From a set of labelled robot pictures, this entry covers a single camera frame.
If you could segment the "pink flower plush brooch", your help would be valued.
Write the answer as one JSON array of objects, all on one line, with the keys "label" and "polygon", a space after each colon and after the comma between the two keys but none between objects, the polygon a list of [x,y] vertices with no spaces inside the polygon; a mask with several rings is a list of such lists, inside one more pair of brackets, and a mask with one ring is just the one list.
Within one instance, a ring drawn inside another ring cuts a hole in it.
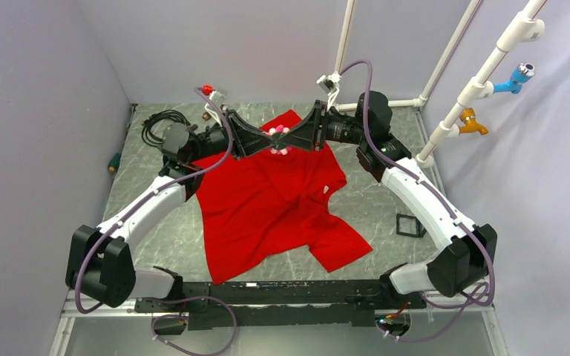
[{"label": "pink flower plush brooch", "polygon": [[289,154],[291,147],[281,141],[281,138],[289,133],[290,129],[283,125],[278,125],[276,127],[270,128],[267,133],[275,141],[273,145],[269,148],[269,152],[272,155],[286,156]]}]

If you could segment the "red t-shirt garment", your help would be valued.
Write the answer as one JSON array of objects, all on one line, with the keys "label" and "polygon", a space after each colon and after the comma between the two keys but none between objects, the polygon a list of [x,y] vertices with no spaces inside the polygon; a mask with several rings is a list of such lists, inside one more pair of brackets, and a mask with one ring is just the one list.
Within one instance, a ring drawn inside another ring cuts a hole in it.
[{"label": "red t-shirt garment", "polygon": [[224,283],[294,248],[307,247],[328,272],[370,253],[372,246],[329,211],[330,197],[346,184],[329,146],[227,157],[203,175],[196,193],[212,281]]}]

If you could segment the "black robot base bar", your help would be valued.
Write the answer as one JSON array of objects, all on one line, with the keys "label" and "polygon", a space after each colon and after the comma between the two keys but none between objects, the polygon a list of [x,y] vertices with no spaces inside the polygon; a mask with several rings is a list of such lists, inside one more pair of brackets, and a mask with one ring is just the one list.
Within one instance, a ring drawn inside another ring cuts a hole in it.
[{"label": "black robot base bar", "polygon": [[168,303],[140,298],[137,313],[179,314],[191,331],[231,326],[349,324],[373,327],[375,317],[399,309],[425,309],[419,293],[397,294],[380,280],[185,282]]}]

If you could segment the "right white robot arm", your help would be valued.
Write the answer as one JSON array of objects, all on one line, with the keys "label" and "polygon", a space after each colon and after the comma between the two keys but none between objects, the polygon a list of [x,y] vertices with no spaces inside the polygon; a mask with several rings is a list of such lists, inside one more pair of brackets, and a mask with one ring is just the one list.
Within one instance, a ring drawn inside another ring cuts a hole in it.
[{"label": "right white robot arm", "polygon": [[389,188],[425,227],[436,253],[426,261],[385,272],[379,288],[384,305],[396,308],[416,292],[454,297],[483,278],[488,279],[485,291],[492,297],[497,233],[489,224],[477,225],[442,195],[390,132],[392,117],[386,96],[371,91],[360,96],[353,116],[317,101],[302,122],[293,128],[272,129],[270,134],[278,150],[318,151],[328,141],[357,145],[364,170]]}]

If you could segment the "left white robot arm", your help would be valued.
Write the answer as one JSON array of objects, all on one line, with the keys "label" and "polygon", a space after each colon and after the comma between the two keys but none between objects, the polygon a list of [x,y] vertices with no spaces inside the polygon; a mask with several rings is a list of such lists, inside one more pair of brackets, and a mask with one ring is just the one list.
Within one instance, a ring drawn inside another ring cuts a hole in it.
[{"label": "left white robot arm", "polygon": [[152,300],[164,311],[185,300],[183,278],[171,270],[138,269],[132,251],[173,210],[187,202],[201,180],[229,156],[246,158],[266,149],[281,152],[290,130],[282,125],[262,131],[235,111],[220,113],[220,122],[198,133],[188,122],[172,122],[158,145],[163,168],[134,201],[96,227],[73,233],[65,282],[73,290],[78,312],[116,308],[130,299]]}]

